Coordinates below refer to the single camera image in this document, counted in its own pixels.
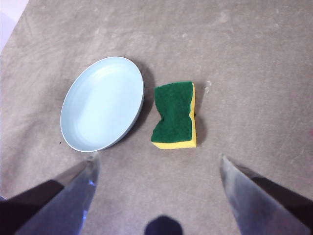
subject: yellow sponge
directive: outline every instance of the yellow sponge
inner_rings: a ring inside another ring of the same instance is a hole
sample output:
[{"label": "yellow sponge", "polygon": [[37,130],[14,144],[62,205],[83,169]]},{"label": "yellow sponge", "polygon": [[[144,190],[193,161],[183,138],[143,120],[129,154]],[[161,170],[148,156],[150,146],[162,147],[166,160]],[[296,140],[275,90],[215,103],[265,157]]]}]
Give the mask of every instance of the yellow sponge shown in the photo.
[{"label": "yellow sponge", "polygon": [[196,147],[195,85],[177,82],[157,87],[155,101],[161,120],[151,142],[161,149]]}]

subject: scrub sponge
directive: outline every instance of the scrub sponge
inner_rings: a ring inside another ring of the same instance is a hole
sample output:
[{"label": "scrub sponge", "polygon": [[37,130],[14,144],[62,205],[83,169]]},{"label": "scrub sponge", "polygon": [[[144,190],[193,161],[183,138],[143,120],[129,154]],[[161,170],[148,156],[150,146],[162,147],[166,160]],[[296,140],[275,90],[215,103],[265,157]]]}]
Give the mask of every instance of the scrub sponge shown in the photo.
[{"label": "scrub sponge", "polygon": [[196,147],[195,85],[176,82],[156,87],[155,101],[161,120],[151,142],[161,149]]}]

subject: floor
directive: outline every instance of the floor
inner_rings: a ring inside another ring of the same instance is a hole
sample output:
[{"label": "floor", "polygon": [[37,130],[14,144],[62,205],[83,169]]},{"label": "floor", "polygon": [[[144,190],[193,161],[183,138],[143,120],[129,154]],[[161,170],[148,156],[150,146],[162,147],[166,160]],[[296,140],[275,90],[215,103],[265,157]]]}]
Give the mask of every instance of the floor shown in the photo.
[{"label": "floor", "polygon": [[[313,2],[30,0],[1,53],[1,193],[9,198],[88,156],[59,118],[75,78],[124,56],[145,101],[130,133],[100,151],[83,235],[143,234],[160,215],[184,235],[238,235],[219,154],[313,199]],[[150,143],[153,88],[196,87],[195,149]]]}]

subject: light blue plate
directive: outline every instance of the light blue plate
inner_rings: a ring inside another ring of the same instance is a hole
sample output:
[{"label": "light blue plate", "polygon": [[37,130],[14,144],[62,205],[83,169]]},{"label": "light blue plate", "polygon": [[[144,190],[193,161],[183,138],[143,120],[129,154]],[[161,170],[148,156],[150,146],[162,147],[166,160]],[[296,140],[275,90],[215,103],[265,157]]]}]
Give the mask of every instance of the light blue plate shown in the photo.
[{"label": "light blue plate", "polygon": [[65,141],[81,152],[107,148],[135,123],[144,85],[137,66],[123,57],[108,57],[83,71],[70,87],[61,110]]}]

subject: sponge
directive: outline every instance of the sponge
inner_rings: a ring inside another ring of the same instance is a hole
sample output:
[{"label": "sponge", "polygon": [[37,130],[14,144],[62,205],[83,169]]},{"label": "sponge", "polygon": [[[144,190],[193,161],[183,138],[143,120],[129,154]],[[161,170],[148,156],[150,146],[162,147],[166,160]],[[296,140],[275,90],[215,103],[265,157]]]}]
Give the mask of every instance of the sponge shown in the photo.
[{"label": "sponge", "polygon": [[161,120],[151,142],[161,149],[196,147],[195,85],[176,82],[156,87],[155,101]]}]

